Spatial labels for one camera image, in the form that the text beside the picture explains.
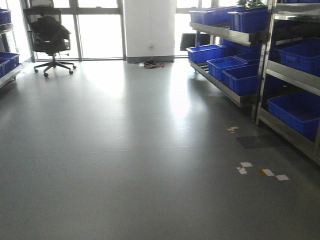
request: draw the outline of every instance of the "metal shelving rack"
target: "metal shelving rack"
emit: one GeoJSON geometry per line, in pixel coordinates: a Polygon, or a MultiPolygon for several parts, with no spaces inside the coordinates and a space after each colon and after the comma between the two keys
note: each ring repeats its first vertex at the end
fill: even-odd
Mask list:
{"type": "MultiPolygon", "coordinates": [[[[14,25],[12,23],[2,24],[0,25],[0,35],[11,32],[14,30],[14,25]]],[[[0,88],[3,87],[8,82],[14,81],[16,76],[21,72],[22,65],[20,64],[18,67],[8,72],[6,75],[0,78],[0,88]]]]}
{"type": "Polygon", "coordinates": [[[258,125],[262,121],[317,164],[320,164],[320,127],[318,128],[315,142],[312,142],[271,115],[262,106],[266,74],[320,96],[320,77],[269,60],[271,39],[274,34],[274,20],[303,21],[317,23],[318,25],[320,23],[320,3],[277,3],[276,0],[273,0],[271,9],[268,41],[266,42],[266,54],[264,56],[265,64],[261,75],[261,88],[256,106],[256,124],[258,125]]]}
{"type": "MultiPolygon", "coordinates": [[[[204,25],[195,22],[190,22],[190,26],[192,29],[196,30],[197,36],[200,33],[210,34],[215,37],[221,37],[239,44],[243,45],[256,45],[261,44],[263,40],[266,38],[265,31],[253,32],[253,33],[244,33],[239,31],[233,31],[229,29],[228,24],[219,24],[219,25],[204,25]]],[[[206,69],[208,65],[204,63],[194,63],[189,61],[190,65],[194,68],[195,71],[199,72],[203,75],[209,82],[215,85],[218,89],[220,89],[229,99],[231,99],[236,105],[239,107],[252,106],[257,102],[257,94],[253,95],[244,95],[239,96],[231,89],[229,89],[224,83],[218,81],[215,77],[211,76],[206,69]]]]}

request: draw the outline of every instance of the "baseboard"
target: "baseboard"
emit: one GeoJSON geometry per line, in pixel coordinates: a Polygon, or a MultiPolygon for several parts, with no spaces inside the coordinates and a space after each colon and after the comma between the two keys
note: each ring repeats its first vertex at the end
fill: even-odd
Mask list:
{"type": "Polygon", "coordinates": [[[128,56],[126,58],[128,64],[132,64],[134,62],[145,62],[149,60],[159,61],[159,62],[171,62],[175,61],[175,56],[128,56]]]}

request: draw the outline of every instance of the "stainless steel shelf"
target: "stainless steel shelf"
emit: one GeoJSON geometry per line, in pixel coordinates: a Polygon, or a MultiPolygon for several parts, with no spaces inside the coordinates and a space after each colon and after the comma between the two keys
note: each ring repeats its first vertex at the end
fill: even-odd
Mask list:
{"type": "Polygon", "coordinates": [[[230,98],[235,104],[239,107],[252,106],[257,101],[257,94],[253,95],[245,95],[239,96],[226,85],[224,85],[221,81],[218,81],[216,78],[211,76],[208,72],[206,72],[201,66],[203,64],[196,64],[189,60],[191,67],[193,67],[197,72],[199,72],[202,76],[204,76],[209,82],[215,85],[218,89],[220,89],[228,98],[230,98]]]}
{"type": "Polygon", "coordinates": [[[274,18],[320,23],[320,3],[277,3],[274,18]]]}
{"type": "Polygon", "coordinates": [[[210,26],[195,22],[190,22],[190,26],[196,31],[207,33],[216,37],[222,37],[224,39],[244,45],[261,44],[262,40],[266,37],[264,31],[245,33],[240,31],[233,31],[225,27],[210,26]]]}
{"type": "Polygon", "coordinates": [[[0,34],[5,34],[14,30],[14,25],[12,23],[0,25],[0,34]]]}
{"type": "Polygon", "coordinates": [[[23,69],[22,64],[17,66],[15,69],[4,75],[3,77],[0,78],[0,88],[3,87],[5,84],[7,84],[10,81],[15,80],[15,77],[21,72],[23,69]]]}
{"type": "Polygon", "coordinates": [[[266,73],[320,96],[320,77],[270,60],[266,73]]]}
{"type": "Polygon", "coordinates": [[[259,119],[320,165],[318,149],[315,149],[314,142],[305,138],[263,108],[260,109],[259,119]]]}

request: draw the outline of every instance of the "glass window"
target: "glass window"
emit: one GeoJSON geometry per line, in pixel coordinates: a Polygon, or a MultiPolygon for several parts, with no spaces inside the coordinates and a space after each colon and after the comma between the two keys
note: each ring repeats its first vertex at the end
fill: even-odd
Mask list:
{"type": "Polygon", "coordinates": [[[10,51],[19,53],[19,60],[22,63],[30,58],[30,50],[20,0],[10,0],[8,1],[8,5],[8,8],[11,10],[11,20],[14,24],[13,32],[7,33],[10,51]]]}
{"type": "Polygon", "coordinates": [[[79,15],[79,27],[84,58],[123,57],[120,15],[79,15]]]}
{"type": "Polygon", "coordinates": [[[219,6],[228,7],[238,5],[238,0],[220,0],[219,6]]]}
{"type": "Polygon", "coordinates": [[[0,9],[8,9],[6,0],[0,0],[0,9]]]}
{"type": "MultiPolygon", "coordinates": [[[[77,47],[77,40],[76,40],[76,34],[75,34],[75,24],[74,24],[74,17],[72,15],[62,15],[61,16],[61,22],[62,25],[68,29],[70,34],[70,50],[69,51],[62,51],[59,54],[57,54],[56,58],[59,59],[77,59],[79,58],[78,55],[78,47],[77,47]]],[[[44,52],[37,52],[37,58],[38,59],[50,59],[51,57],[48,56],[44,52]]]]}
{"type": "Polygon", "coordinates": [[[190,15],[189,14],[176,14],[175,15],[175,28],[174,28],[174,55],[175,56],[187,56],[187,51],[180,51],[180,44],[182,34],[195,34],[196,31],[190,27],[190,15]]]}
{"type": "Polygon", "coordinates": [[[198,0],[176,0],[177,8],[198,7],[198,0]]]}
{"type": "Polygon", "coordinates": [[[211,8],[211,0],[202,0],[203,8],[211,8]]]}
{"type": "Polygon", "coordinates": [[[79,8],[117,8],[117,0],[78,0],[79,8]]]}
{"type": "Polygon", "coordinates": [[[69,0],[54,0],[55,8],[70,8],[69,0]]]}

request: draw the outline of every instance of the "dark floor patch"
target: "dark floor patch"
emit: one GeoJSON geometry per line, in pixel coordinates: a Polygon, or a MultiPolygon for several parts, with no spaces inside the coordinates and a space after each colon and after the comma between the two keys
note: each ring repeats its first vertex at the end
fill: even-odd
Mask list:
{"type": "Polygon", "coordinates": [[[244,136],[236,139],[244,149],[274,148],[285,145],[279,137],[274,135],[244,136]]]}

